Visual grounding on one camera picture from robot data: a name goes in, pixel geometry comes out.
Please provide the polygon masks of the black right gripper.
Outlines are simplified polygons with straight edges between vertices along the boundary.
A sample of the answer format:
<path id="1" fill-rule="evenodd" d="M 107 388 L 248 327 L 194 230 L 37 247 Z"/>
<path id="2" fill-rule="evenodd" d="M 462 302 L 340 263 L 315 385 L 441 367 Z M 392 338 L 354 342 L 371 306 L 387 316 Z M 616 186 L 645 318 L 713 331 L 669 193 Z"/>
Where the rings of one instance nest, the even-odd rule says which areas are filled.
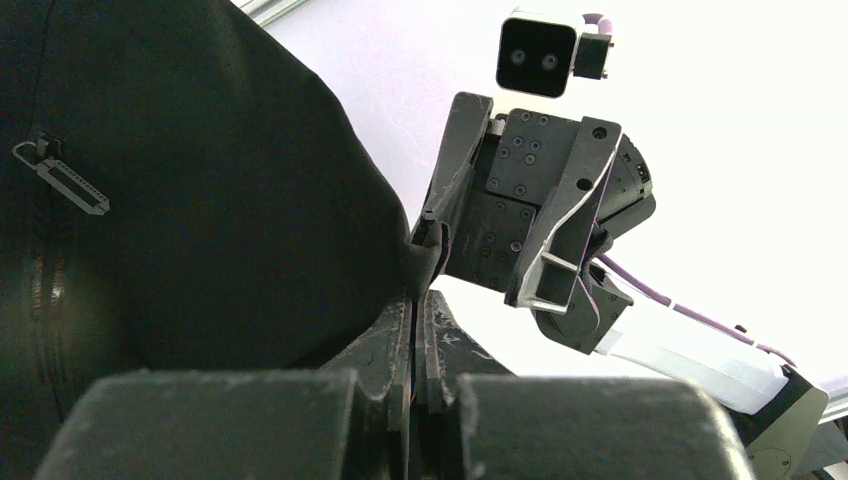
<path id="1" fill-rule="evenodd" d="M 647 163 L 616 123 L 516 109 L 488 128 L 493 105 L 452 100 L 412 234 L 419 277 L 500 292 L 588 354 L 632 304 L 599 259 L 655 212 Z"/>

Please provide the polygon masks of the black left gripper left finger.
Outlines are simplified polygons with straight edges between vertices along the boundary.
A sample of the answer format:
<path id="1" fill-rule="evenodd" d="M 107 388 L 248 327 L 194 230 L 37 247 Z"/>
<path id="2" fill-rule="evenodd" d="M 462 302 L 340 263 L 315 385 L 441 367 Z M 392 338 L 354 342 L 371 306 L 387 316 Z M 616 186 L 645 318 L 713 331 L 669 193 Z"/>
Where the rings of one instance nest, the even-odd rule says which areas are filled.
<path id="1" fill-rule="evenodd" d="M 97 381 L 40 479 L 405 479 L 414 308 L 390 302 L 316 370 Z"/>

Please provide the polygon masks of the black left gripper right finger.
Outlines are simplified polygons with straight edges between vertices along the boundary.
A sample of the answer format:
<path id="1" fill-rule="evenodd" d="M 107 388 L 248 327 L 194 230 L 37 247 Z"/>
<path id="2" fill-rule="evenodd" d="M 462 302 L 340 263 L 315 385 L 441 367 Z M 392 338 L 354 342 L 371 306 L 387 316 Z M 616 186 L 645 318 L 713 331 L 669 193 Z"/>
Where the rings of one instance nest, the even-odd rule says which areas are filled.
<path id="1" fill-rule="evenodd" d="M 511 374 L 454 320 L 420 306 L 426 479 L 751 479 L 725 412 L 695 386 Z"/>

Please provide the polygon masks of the black zip-up jacket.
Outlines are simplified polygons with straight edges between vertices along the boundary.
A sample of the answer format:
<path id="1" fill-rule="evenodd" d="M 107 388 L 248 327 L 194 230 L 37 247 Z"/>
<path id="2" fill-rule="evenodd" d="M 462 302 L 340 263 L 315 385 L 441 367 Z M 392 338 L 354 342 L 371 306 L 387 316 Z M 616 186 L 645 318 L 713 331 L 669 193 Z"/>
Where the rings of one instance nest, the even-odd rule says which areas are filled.
<path id="1" fill-rule="evenodd" d="M 437 261 L 334 93 L 232 3 L 2 3 L 3 478 L 96 380 L 317 367 Z"/>

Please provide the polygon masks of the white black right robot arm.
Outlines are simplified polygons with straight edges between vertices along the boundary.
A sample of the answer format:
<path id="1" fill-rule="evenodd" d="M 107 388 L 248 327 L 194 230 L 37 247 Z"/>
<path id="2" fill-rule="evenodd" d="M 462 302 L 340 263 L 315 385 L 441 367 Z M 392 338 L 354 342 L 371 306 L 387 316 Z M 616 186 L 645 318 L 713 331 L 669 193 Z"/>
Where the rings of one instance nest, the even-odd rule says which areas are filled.
<path id="1" fill-rule="evenodd" d="M 845 380 L 819 385 L 782 353 L 660 294 L 608 255 L 655 211 L 622 128 L 453 98 L 417 244 L 437 274 L 503 294 L 541 333 L 702 388 L 730 414 L 757 475 L 795 472 L 815 431 L 847 416 Z"/>

